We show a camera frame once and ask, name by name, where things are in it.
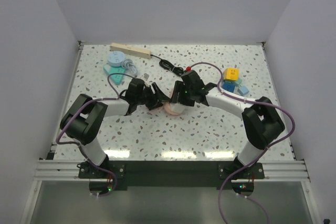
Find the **white cube socket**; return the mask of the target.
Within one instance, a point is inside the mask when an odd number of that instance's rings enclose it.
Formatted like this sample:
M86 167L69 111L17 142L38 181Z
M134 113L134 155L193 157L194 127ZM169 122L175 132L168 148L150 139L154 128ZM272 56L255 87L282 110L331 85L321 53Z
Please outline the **white cube socket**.
M180 104L180 103L171 103L171 111L174 113L182 113L186 106Z

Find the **beige power strip red sockets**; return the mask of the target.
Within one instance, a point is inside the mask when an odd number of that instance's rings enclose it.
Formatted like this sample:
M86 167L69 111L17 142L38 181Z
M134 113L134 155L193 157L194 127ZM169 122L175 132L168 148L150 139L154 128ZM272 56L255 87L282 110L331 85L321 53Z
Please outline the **beige power strip red sockets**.
M114 42L110 44L110 50L120 51L126 55L139 57L139 58L145 58L145 59L151 58L151 51L148 49L132 47L129 45L118 44Z

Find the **light teal charger plug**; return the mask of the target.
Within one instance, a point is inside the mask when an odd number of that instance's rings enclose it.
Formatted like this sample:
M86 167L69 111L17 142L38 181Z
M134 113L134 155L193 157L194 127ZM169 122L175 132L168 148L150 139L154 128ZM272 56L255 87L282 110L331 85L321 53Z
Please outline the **light teal charger plug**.
M235 81L235 86L239 87L242 83L242 79L241 78L238 78L236 81Z

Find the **yellow cube socket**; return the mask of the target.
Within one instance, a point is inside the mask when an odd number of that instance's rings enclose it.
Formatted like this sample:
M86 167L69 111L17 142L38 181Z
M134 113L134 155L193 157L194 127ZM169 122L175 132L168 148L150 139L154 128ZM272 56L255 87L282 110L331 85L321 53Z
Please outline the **yellow cube socket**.
M239 69L226 68L223 73L223 79L226 81L237 81L239 77Z

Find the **teal triangular power strip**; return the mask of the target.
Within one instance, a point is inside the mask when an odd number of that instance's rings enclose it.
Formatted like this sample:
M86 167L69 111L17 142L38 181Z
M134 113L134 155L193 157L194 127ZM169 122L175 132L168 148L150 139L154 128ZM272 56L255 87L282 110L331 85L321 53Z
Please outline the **teal triangular power strip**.
M108 64L105 64L103 66L103 70L106 75L113 74L109 77L109 80L113 82L115 85L120 85L123 80L123 74L126 72L126 70L122 67L112 67Z

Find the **blue charger plug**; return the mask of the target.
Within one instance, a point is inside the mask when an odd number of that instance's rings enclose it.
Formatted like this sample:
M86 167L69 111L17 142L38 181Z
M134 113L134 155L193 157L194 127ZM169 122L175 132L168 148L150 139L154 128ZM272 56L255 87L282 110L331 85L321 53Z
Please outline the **blue charger plug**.
M240 86L240 87L238 87L238 93L241 96L245 96L249 93L249 89L246 86Z

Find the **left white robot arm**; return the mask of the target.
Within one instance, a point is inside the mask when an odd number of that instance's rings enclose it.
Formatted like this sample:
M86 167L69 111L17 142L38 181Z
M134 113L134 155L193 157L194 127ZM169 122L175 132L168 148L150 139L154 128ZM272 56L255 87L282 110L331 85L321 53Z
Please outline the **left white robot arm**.
M59 145L77 145L90 163L91 173L103 178L109 171L109 158L97 139L103 119L131 115L140 105L145 105L149 110L160 108L169 100L156 83L147 86L138 78L133 78L117 98L93 99L81 94L61 119L61 132L56 142Z

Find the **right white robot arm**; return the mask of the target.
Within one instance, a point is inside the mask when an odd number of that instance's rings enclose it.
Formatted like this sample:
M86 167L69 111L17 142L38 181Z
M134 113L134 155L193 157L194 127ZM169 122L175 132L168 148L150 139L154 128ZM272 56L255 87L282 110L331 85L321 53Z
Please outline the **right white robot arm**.
M214 83L205 84L194 71L188 71L176 81L170 100L171 106L194 106L195 103L222 109L243 121L247 143L237 154L231 170L239 178L246 178L268 145L284 130L285 125L274 104L267 97L248 99L227 93Z

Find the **blue cube socket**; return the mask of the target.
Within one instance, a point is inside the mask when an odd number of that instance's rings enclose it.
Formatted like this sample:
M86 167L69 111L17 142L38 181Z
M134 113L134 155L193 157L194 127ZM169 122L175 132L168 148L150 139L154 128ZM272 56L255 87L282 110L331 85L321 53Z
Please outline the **blue cube socket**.
M224 81L222 84L222 87L225 91L234 93L235 91L235 85L232 82Z

